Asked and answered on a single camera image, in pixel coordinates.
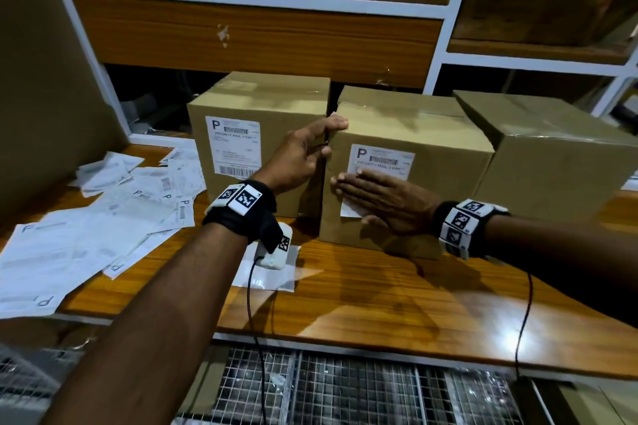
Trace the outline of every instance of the person's left hand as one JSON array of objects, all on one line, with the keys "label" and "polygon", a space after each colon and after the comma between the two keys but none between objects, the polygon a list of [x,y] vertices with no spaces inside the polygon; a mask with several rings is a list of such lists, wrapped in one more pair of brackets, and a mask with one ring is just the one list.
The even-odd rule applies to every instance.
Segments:
[{"label": "person's left hand", "polygon": [[290,131],[272,158],[251,179],[268,185],[276,196],[297,188],[315,174],[317,161],[332,151],[327,144],[311,146],[313,141],[326,131],[345,130],[347,127],[346,118],[332,113],[328,118]]}]

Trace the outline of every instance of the wristband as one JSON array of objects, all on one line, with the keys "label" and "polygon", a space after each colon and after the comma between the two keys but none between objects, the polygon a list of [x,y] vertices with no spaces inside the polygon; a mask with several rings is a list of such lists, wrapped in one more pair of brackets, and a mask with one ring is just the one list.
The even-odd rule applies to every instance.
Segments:
[{"label": "wristband", "polygon": [[267,185],[256,180],[244,180],[229,185],[206,209],[202,225],[219,223],[231,232],[248,238],[259,239],[268,253],[274,252],[281,242],[283,232],[273,212],[277,201]]},{"label": "wristband", "polygon": [[509,215],[509,212],[505,207],[471,199],[442,203],[433,220],[442,250],[464,260],[484,259],[485,227],[494,215]]}]

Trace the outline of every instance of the person's right arm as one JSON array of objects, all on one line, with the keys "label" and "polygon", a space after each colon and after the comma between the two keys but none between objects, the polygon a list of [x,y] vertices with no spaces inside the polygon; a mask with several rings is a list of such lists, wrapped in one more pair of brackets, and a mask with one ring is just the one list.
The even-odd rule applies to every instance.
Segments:
[{"label": "person's right arm", "polygon": [[[378,172],[340,174],[337,194],[372,214],[363,222],[395,234],[431,233],[441,198]],[[600,225],[494,216],[485,227],[487,254],[529,272],[568,296],[638,327],[638,237]]]}]

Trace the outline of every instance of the wire rack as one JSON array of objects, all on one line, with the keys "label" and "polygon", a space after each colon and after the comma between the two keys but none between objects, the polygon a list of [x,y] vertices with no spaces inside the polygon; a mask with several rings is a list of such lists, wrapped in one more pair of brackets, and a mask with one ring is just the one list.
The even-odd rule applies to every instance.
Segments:
[{"label": "wire rack", "polygon": [[[55,377],[81,356],[51,349],[24,355],[0,345],[0,423],[38,423],[58,389]],[[264,359],[269,425],[522,425],[498,373],[270,348]],[[261,423],[261,378],[255,349],[230,348],[210,412],[182,414],[173,425]]]}]

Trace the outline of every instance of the forearm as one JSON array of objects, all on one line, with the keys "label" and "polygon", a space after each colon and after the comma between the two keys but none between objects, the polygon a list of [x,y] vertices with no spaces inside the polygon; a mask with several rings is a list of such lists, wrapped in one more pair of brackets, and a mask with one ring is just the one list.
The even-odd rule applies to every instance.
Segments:
[{"label": "forearm", "polygon": [[217,224],[169,260],[62,386],[44,424],[170,423],[248,241]]},{"label": "forearm", "polygon": [[638,327],[638,239],[594,224],[495,216],[487,254],[529,272],[584,304]]}]

